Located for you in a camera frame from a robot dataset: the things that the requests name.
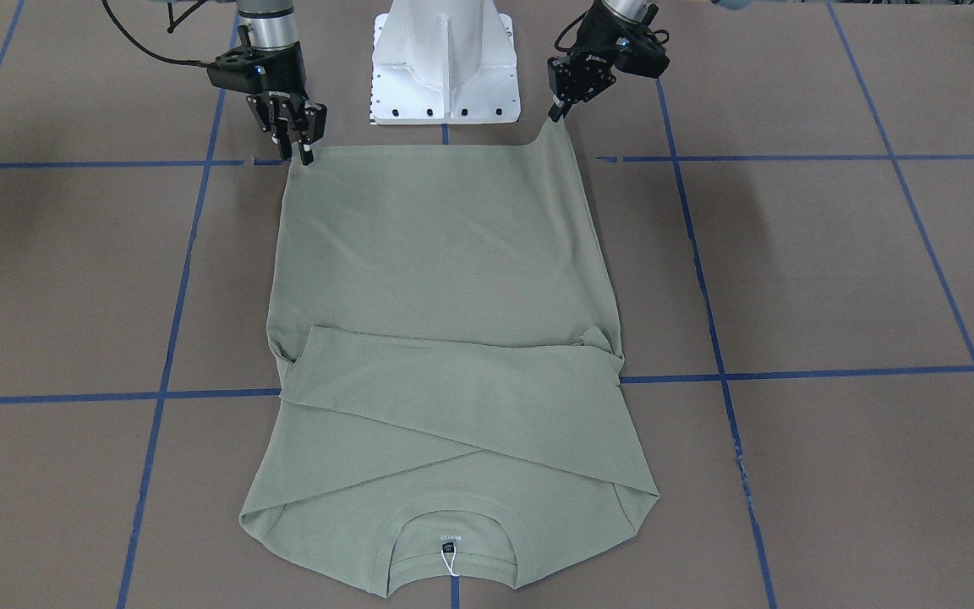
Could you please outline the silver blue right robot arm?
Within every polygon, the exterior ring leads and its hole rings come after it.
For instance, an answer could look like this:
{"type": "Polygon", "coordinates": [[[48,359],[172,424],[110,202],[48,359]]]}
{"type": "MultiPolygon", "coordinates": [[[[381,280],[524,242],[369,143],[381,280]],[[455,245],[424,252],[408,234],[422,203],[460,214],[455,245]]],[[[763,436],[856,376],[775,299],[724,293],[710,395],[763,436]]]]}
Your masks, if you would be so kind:
{"type": "Polygon", "coordinates": [[[314,161],[327,107],[310,100],[293,1],[236,1],[238,45],[206,65],[211,83],[243,93],[260,131],[302,165],[314,161]]]}

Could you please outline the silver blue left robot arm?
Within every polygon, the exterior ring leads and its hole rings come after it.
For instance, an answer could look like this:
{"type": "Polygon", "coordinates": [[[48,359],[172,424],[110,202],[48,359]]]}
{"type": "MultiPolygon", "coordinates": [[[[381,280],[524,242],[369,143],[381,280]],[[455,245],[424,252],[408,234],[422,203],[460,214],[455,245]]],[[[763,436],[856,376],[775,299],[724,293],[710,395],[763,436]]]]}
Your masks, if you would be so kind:
{"type": "Polygon", "coordinates": [[[553,123],[575,105],[590,102],[616,81],[616,73],[656,80],[670,65],[666,30],[653,30],[653,1],[594,1],[557,35],[549,58],[553,123]]]}

